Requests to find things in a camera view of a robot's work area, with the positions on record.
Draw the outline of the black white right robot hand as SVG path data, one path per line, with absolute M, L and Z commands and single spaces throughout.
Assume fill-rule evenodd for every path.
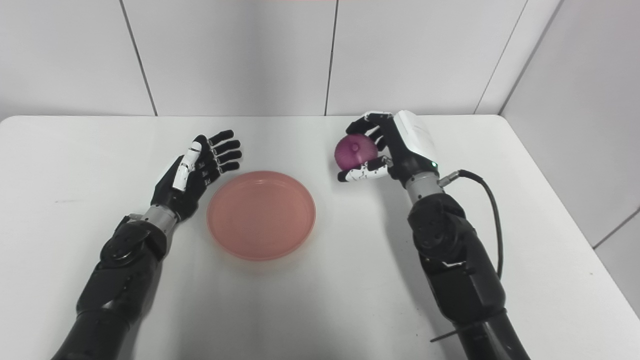
M 341 183 L 359 182 L 390 176 L 402 186 L 423 173 L 439 175 L 439 166 L 433 155 L 433 146 L 428 145 L 414 132 L 418 116 L 402 110 L 396 114 L 368 111 L 346 128 L 347 135 L 364 135 L 374 141 L 377 150 L 388 150 L 389 155 L 380 155 L 357 166 L 340 171 L 337 180 Z

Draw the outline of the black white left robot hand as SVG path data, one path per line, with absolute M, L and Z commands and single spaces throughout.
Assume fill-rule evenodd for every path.
M 198 135 L 155 185 L 150 205 L 169 209 L 179 221 L 189 219 L 207 187 L 240 168 L 241 145 L 231 129 Z

